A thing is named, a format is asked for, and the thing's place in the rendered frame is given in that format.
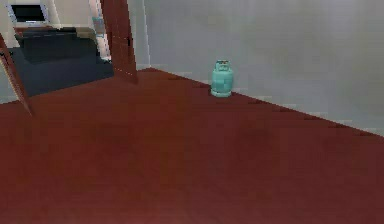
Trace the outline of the teal gas cylinder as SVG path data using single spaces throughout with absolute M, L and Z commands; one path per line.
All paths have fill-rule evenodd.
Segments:
M 233 75 L 228 60 L 217 60 L 212 72 L 211 94 L 215 97 L 229 97 L 232 93 Z

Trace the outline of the black television set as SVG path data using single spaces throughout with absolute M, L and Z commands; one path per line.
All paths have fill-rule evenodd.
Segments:
M 48 12 L 43 4 L 8 4 L 11 20 L 15 23 L 47 23 Z

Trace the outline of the dark red room door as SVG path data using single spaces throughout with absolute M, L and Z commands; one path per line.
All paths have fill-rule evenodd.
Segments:
M 100 0 L 114 75 L 138 82 L 127 0 Z

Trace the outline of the dark grey sofa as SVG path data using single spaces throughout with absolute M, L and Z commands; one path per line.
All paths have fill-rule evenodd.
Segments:
M 97 46 L 90 38 L 81 38 L 71 27 L 28 28 L 15 34 L 24 58 L 30 63 L 78 58 L 97 54 Z

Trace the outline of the dark red door frame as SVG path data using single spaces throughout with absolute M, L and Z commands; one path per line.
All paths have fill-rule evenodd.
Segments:
M 7 45 L 1 33 L 0 33 L 0 64 L 5 69 L 5 74 L 8 77 L 10 85 L 15 95 L 17 96 L 17 99 L 21 102 L 21 104 L 23 105 L 25 110 L 29 113 L 29 115 L 32 116 L 33 110 L 29 101 L 28 94 L 26 93 L 24 85 L 16 70 L 11 53 L 8 50 Z

